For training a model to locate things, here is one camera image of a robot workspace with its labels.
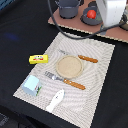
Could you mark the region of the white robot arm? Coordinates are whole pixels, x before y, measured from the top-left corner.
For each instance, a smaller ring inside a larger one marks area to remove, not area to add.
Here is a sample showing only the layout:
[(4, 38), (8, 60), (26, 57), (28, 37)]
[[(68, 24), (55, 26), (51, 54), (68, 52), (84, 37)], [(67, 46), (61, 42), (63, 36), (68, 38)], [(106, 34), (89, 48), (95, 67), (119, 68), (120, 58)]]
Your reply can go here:
[(105, 27), (116, 25), (121, 20), (127, 0), (96, 0)]

